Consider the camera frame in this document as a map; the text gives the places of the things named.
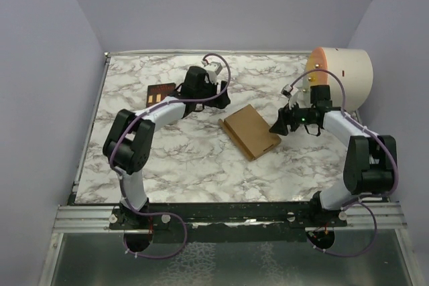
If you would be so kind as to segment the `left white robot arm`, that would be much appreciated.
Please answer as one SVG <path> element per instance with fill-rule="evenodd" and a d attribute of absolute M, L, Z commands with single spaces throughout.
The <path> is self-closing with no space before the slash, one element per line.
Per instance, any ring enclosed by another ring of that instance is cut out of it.
<path fill-rule="evenodd" d="M 142 229 L 156 216 L 174 217 L 173 213 L 149 210 L 143 167 L 156 131 L 195 112 L 197 105 L 225 109 L 230 104 L 230 80 L 217 80 L 221 70 L 221 64 L 215 62 L 191 66 L 184 81 L 159 103 L 138 112 L 122 109 L 117 113 L 103 145 L 103 155 L 117 174 L 121 191 L 119 209 L 109 218 L 112 229 Z"/>

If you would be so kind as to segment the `brown cardboard box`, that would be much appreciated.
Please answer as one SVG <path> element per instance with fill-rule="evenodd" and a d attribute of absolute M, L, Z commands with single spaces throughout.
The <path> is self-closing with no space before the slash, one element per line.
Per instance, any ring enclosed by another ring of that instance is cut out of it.
<path fill-rule="evenodd" d="M 249 161 L 258 159 L 281 143 L 281 138 L 269 132 L 268 123 L 250 104 L 219 119 L 219 125 Z"/>

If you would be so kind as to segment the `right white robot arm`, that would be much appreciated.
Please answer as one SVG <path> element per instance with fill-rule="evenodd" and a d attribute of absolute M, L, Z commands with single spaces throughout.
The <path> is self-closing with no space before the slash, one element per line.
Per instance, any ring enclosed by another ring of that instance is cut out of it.
<path fill-rule="evenodd" d="M 354 120 L 340 106 L 334 106 L 328 85 L 310 89 L 310 106 L 300 107 L 298 91 L 291 85 L 282 89 L 287 105 L 278 111 L 270 133 L 286 136 L 299 127 L 316 125 L 328 131 L 347 148 L 343 178 L 316 192 L 308 206 L 307 218 L 324 226 L 346 206 L 367 197 L 384 197 L 398 183 L 396 142 L 390 135 L 378 135 Z"/>

